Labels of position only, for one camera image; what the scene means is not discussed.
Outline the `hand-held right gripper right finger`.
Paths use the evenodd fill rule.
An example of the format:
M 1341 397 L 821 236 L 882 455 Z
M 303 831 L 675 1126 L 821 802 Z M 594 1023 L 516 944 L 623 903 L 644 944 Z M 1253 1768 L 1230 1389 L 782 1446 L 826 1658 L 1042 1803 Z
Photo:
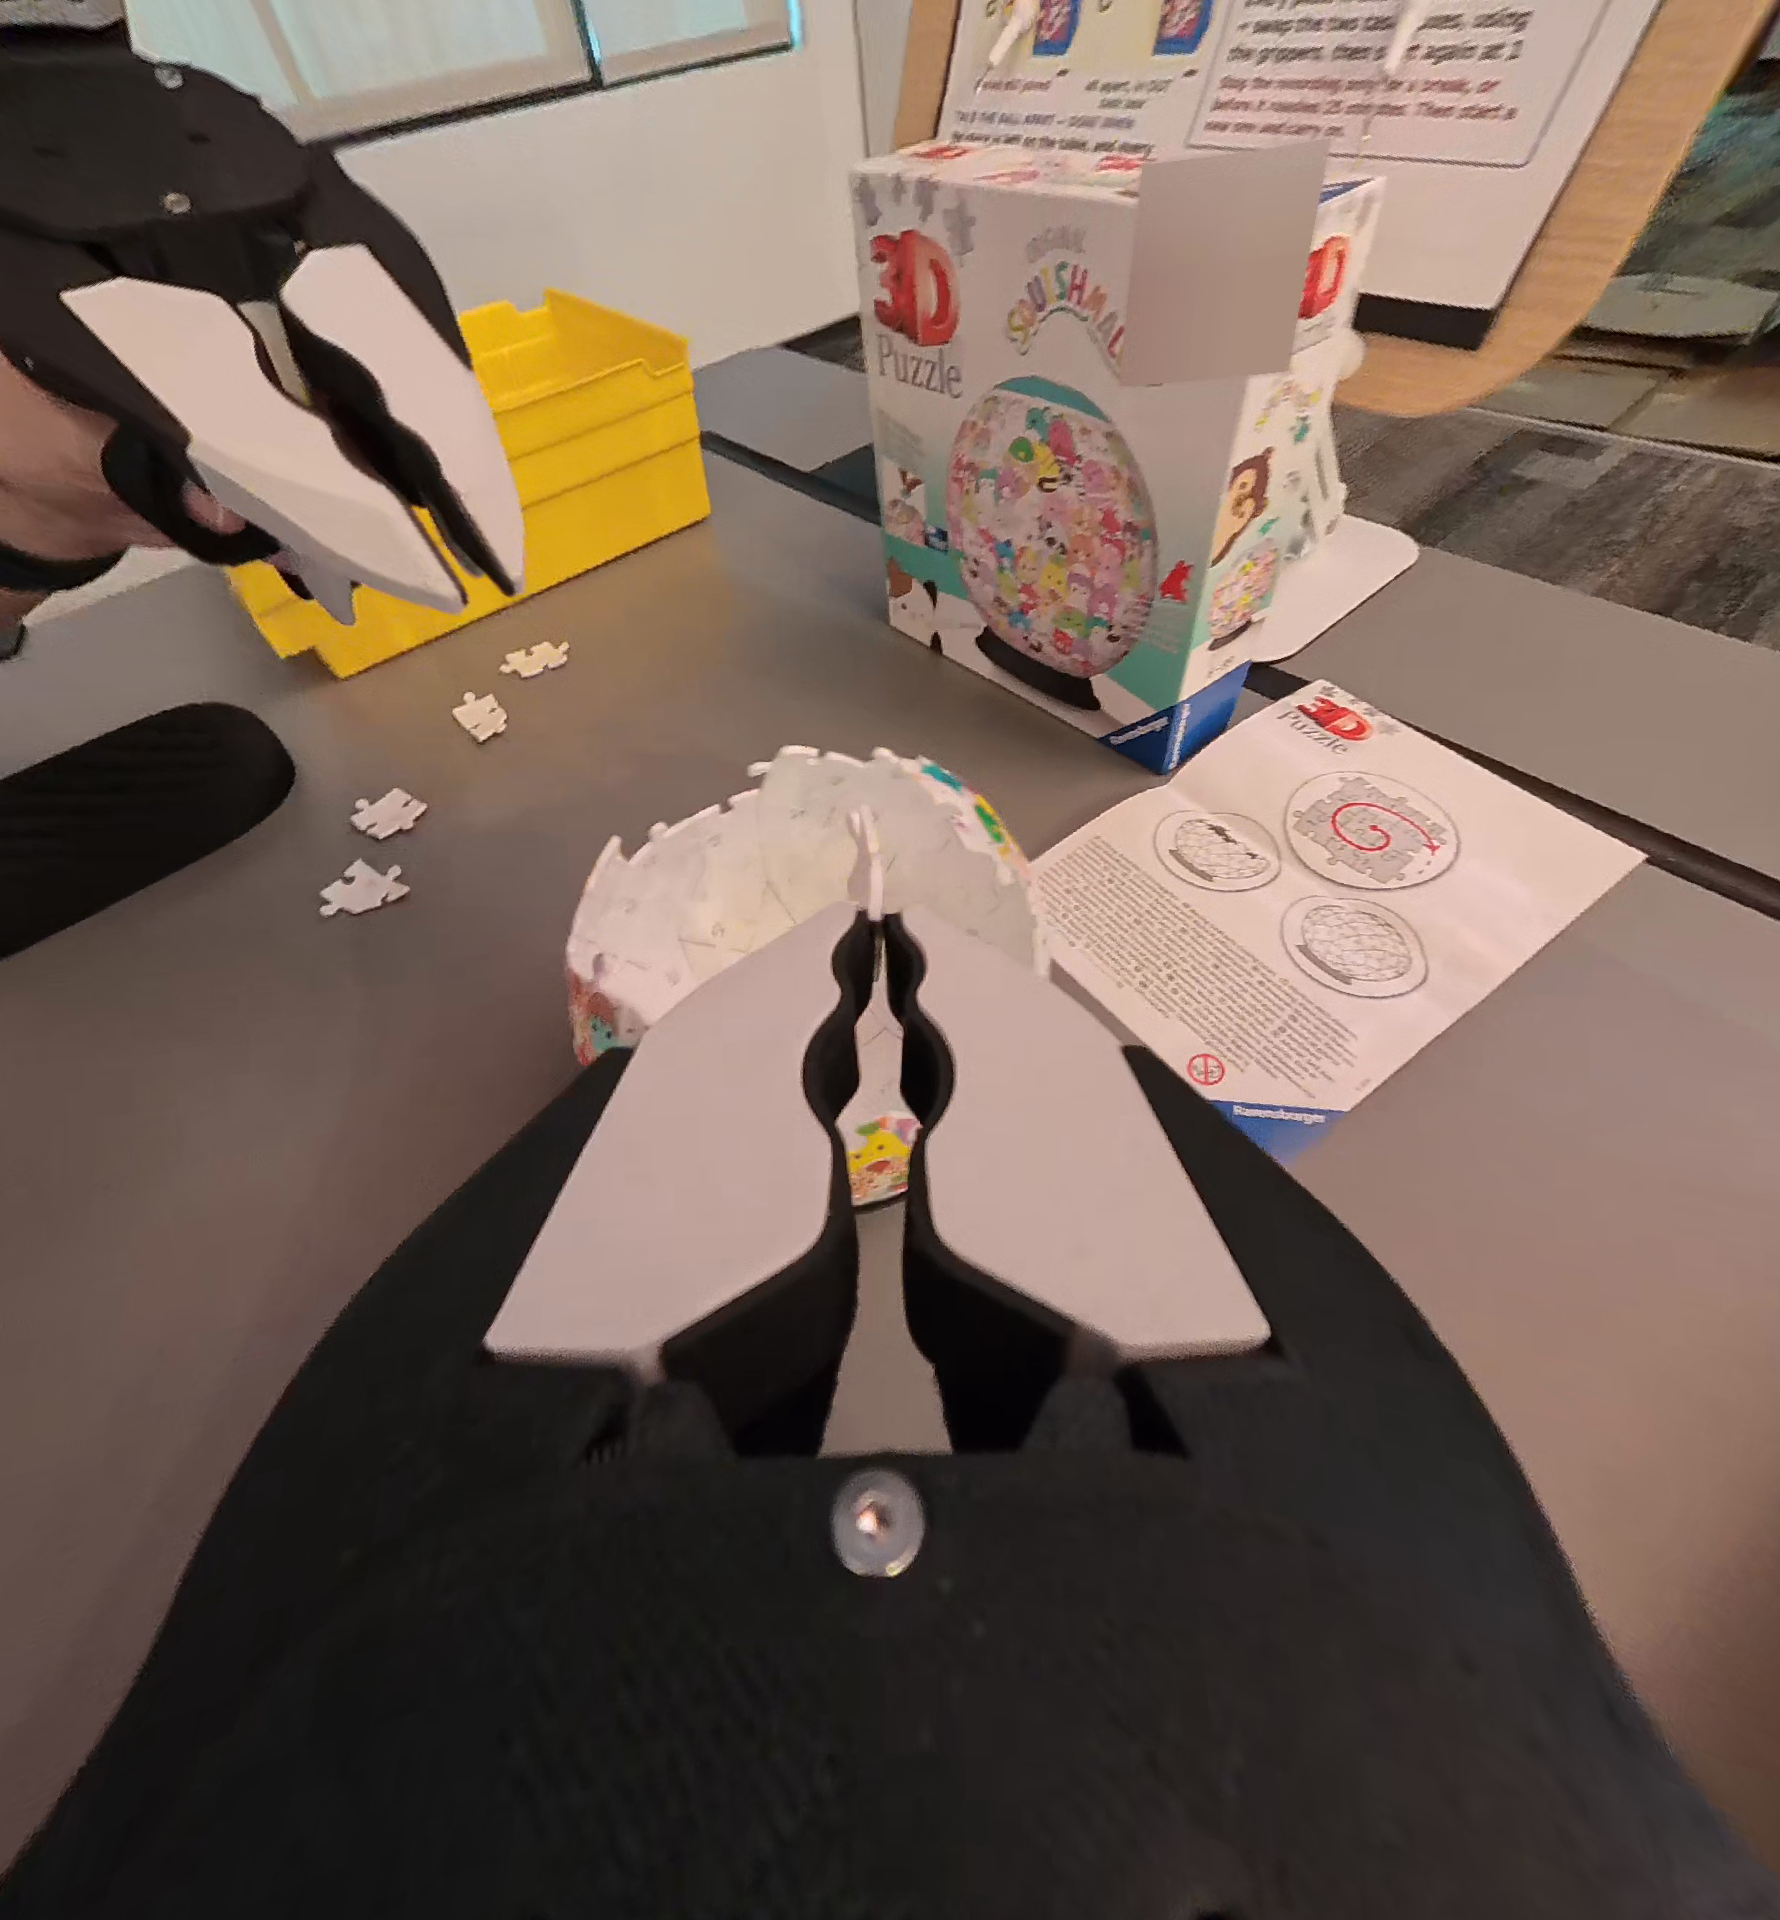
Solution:
M 1111 1369 L 1258 1351 L 1266 1313 L 1132 1052 L 925 907 L 883 922 L 920 1131 L 902 1301 L 933 1369 Z

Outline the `white sign board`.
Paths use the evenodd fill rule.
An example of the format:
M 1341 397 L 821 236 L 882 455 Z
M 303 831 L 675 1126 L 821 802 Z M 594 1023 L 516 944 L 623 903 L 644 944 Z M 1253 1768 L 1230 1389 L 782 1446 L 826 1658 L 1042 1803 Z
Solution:
M 916 2 L 892 143 L 1326 143 L 1383 180 L 1365 409 L 1453 412 L 1606 290 L 1769 2 Z

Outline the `white sign stand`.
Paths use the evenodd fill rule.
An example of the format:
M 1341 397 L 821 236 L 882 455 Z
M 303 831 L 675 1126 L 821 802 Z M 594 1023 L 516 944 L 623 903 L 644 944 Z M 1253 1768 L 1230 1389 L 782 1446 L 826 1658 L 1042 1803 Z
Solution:
M 1276 664 L 1358 612 L 1418 561 L 1420 546 L 1387 526 L 1349 516 L 1333 397 L 1358 371 L 1361 342 L 1341 325 L 1303 347 L 1289 368 L 1289 407 L 1279 432 L 1279 565 L 1266 612 L 1246 636 L 1247 658 Z

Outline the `yellow plastic bin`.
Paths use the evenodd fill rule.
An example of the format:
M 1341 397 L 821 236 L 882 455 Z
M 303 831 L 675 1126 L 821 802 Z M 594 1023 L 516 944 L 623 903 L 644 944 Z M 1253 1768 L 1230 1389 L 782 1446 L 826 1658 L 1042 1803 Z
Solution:
M 460 325 L 517 485 L 527 597 L 709 516 L 683 335 L 556 290 L 532 308 L 479 303 Z M 267 561 L 227 580 L 275 658 L 336 680 L 513 605 L 487 582 L 470 582 L 457 613 L 355 588 L 345 626 Z

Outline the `colourful puzzle box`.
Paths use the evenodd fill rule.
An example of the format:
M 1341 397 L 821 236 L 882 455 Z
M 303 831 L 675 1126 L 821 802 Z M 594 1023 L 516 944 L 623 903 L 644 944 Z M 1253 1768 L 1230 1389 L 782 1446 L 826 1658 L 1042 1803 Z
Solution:
M 1297 351 L 1356 330 L 1385 181 L 1310 143 L 931 139 L 851 169 L 890 624 L 1155 771 L 1269 605 Z

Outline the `folded instruction leaflet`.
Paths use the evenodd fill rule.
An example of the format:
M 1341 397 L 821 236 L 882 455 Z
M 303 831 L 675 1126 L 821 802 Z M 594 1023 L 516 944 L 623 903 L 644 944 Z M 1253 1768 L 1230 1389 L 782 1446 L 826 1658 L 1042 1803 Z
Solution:
M 1644 860 L 1314 680 L 1029 883 L 1061 981 L 1287 1163 Z

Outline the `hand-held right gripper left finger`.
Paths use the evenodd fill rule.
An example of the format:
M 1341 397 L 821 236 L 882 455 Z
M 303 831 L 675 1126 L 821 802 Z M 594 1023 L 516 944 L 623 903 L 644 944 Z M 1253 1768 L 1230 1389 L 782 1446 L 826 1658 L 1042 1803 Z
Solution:
M 662 1373 L 670 1345 L 854 1225 L 837 1120 L 877 923 L 830 903 L 628 1049 L 484 1350 Z

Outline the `colourful puzzle ball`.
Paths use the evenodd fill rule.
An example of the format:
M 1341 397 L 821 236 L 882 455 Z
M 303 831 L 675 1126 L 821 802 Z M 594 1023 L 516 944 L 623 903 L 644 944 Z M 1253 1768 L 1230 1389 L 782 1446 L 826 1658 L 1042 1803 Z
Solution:
M 873 900 L 1050 975 L 1028 860 L 983 793 L 928 755 L 791 743 L 732 798 L 632 852 L 603 845 L 566 937 L 578 1059 L 635 1048 L 692 990 L 821 907 Z

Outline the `black quilted pad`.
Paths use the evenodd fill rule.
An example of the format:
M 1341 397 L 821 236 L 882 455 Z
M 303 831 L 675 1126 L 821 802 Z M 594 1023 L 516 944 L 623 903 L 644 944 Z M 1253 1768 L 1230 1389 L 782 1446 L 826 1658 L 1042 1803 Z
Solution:
M 190 702 L 0 777 L 0 962 L 265 822 L 297 766 L 246 707 Z

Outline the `flattened cardboard sheets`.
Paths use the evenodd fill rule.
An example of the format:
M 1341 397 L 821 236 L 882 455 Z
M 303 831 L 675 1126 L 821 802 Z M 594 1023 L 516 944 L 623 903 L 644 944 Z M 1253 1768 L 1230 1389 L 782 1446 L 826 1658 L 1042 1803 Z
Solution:
M 1558 354 L 1481 403 L 1621 437 L 1780 459 L 1780 364 L 1657 364 Z

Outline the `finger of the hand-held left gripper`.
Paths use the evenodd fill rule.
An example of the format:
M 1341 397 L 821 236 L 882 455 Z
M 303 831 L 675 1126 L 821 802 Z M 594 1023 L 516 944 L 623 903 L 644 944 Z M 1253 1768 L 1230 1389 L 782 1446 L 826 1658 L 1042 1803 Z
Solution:
M 358 244 L 301 251 L 277 303 L 332 417 L 398 498 L 504 596 L 526 586 L 526 520 L 493 409 L 440 299 L 430 316 Z
M 253 325 L 227 299 L 117 275 L 62 303 L 181 428 L 201 487 L 277 540 L 336 619 L 352 619 L 358 586 L 462 612 L 465 594 L 411 510 L 264 371 Z

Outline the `pile of white puzzle pieces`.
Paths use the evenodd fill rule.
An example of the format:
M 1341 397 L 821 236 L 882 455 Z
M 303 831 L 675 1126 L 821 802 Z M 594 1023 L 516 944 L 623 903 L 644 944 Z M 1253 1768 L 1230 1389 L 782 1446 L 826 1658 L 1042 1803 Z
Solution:
M 529 684 L 567 664 L 569 646 L 564 640 L 539 640 L 505 651 L 496 662 L 504 680 Z M 451 704 L 450 719 L 462 737 L 482 748 L 508 731 L 510 714 L 496 690 L 468 690 Z M 419 825 L 427 804 L 402 783 L 379 795 L 360 795 L 348 814 L 349 829 L 369 843 L 389 843 Z M 399 865 L 377 865 L 365 856 L 348 861 L 341 871 L 320 887 L 320 918 L 355 918 L 408 897 L 408 883 Z

